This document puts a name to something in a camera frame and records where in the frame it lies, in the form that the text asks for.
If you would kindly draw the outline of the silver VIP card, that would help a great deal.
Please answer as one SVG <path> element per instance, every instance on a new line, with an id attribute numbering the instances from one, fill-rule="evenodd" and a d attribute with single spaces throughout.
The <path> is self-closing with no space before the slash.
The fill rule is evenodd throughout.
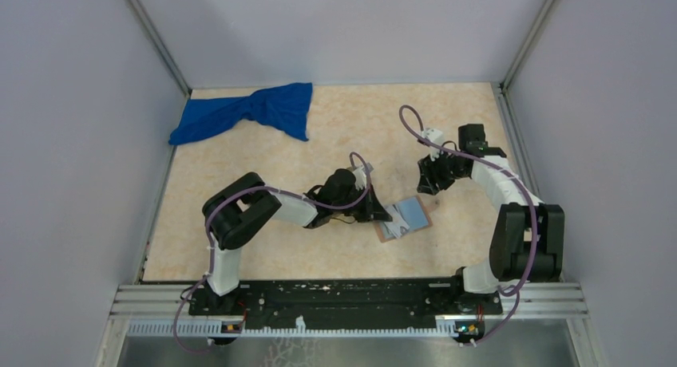
<path id="1" fill-rule="evenodd" d="M 384 222 L 383 234 L 385 239 L 399 239 L 410 231 L 410 225 L 404 220 L 402 214 L 394 206 L 390 205 L 386 211 L 391 217 L 391 221 Z"/>

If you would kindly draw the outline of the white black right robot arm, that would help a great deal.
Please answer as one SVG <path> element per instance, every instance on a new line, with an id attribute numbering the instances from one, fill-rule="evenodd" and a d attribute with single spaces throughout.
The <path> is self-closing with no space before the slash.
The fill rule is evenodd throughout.
<path id="1" fill-rule="evenodd" d="M 458 270 L 462 283 L 449 292 L 451 306 L 469 313 L 480 303 L 481 294 L 508 291 L 509 283 L 558 281 L 564 248 L 561 206 L 544 203 L 526 188 L 510 168 L 504 150 L 489 145 L 483 124 L 462 125 L 456 150 L 442 150 L 446 142 L 438 129 L 427 128 L 421 135 L 433 145 L 418 161 L 419 193 L 436 195 L 457 180 L 471 179 L 497 210 L 489 255 Z"/>

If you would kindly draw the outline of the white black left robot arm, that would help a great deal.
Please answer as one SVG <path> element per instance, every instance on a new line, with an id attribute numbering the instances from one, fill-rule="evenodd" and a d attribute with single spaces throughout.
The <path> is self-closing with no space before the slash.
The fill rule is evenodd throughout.
<path id="1" fill-rule="evenodd" d="M 209 241 L 206 284 L 211 289 L 210 307 L 220 314 L 237 308 L 242 248 L 271 220 L 306 229 L 321 227 L 340 215 L 356 223 L 391 223 L 392 215 L 369 181 L 363 166 L 340 168 L 325 183 L 295 194 L 248 172 L 216 193 L 202 207 Z"/>

